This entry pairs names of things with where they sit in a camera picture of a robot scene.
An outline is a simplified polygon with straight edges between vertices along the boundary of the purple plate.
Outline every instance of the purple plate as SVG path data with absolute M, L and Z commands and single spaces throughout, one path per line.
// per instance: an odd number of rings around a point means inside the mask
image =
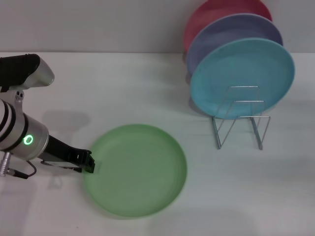
M 283 45 L 279 30 L 262 16 L 241 13 L 223 17 L 206 26 L 193 40 L 187 53 L 189 73 L 193 74 L 214 49 L 244 38 L 265 38 Z

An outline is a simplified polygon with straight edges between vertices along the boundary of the dish rack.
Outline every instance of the dish rack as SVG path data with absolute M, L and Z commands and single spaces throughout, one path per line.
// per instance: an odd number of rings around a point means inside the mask
M 228 109 L 227 109 L 227 111 L 226 111 L 226 113 L 224 115 L 224 118 L 222 119 L 221 124 L 219 125 L 219 127 L 217 127 L 216 119 L 218 119 L 218 118 L 216 117 L 216 115 L 219 113 L 220 109 L 222 108 L 223 104 L 225 103 L 225 101 L 226 101 L 226 99 L 228 97 L 228 94 L 232 90 L 235 90 L 235 89 L 255 89 L 256 90 L 256 100 L 234 100 L 230 104 L 230 106 L 228 107 Z M 229 112 L 234 107 L 234 105 L 237 104 L 237 103 L 249 103 L 249 104 L 252 104 L 253 105 L 252 116 L 238 116 L 236 119 L 234 119 L 234 121 L 233 121 L 231 127 L 229 128 L 226 136 L 224 137 L 223 141 L 221 142 L 220 136 L 219 136 L 219 131 L 220 131 L 224 121 L 228 117 Z M 262 109 L 262 112 L 258 116 L 255 116 L 254 114 L 255 114 L 255 108 L 256 108 L 257 104 L 263 104 L 263 109 Z M 259 86 L 229 86 L 226 89 L 226 91 L 225 91 L 223 100 L 222 100 L 221 104 L 219 105 L 219 107 L 217 109 L 216 115 L 211 117 L 218 149 L 222 148 L 223 144 L 226 141 L 227 136 L 229 135 L 229 133 L 231 132 L 231 129 L 233 128 L 233 126 L 235 124 L 235 121 L 238 120 L 238 119 L 248 118 L 251 121 L 251 123 L 252 123 L 254 134 L 256 136 L 256 140 L 257 140 L 257 143 L 258 143 L 258 148 L 260 150 L 262 150 L 262 142 L 265 139 L 265 135 L 266 135 L 266 132 L 267 132 L 267 129 L 268 129 L 268 126 L 269 126 L 269 122 L 270 122 L 270 118 L 271 118 L 270 116 L 263 116 L 262 115 L 263 111 L 265 110 L 265 107 L 266 107 L 266 102 L 263 101 L 263 100 L 259 100 Z M 267 121 L 267 124 L 266 124 L 266 128 L 264 130 L 263 136 L 262 136 L 262 138 L 260 138 L 260 135 L 259 135 L 259 132 L 258 132 L 258 126 L 259 126 L 260 120 L 262 118 L 263 119 L 268 119 L 268 121 Z

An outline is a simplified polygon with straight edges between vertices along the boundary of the plate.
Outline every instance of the plate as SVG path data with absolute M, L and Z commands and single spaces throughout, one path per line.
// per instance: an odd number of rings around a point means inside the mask
M 199 63 L 214 49 L 242 38 L 266 38 L 283 45 L 279 30 L 268 19 L 248 13 L 230 15 L 205 27 L 187 53 L 187 68 L 193 74 Z
M 142 124 L 113 129 L 92 147 L 95 172 L 84 173 L 85 189 L 102 209 L 143 217 L 172 203 L 187 175 L 183 150 L 163 130 Z
M 268 8 L 259 0 L 209 0 L 190 17 L 184 33 L 185 51 L 197 34 L 210 23 L 232 14 L 252 13 L 272 20 Z
M 293 59 L 280 44 L 262 38 L 241 39 L 205 57 L 191 78 L 191 97 L 200 110 L 211 116 L 252 116 L 272 108 L 285 96 L 294 73 Z M 259 93 L 255 88 L 234 88 L 226 93 L 229 86 L 259 86 Z M 265 102 L 255 107 L 241 102 L 230 108 L 236 100 Z

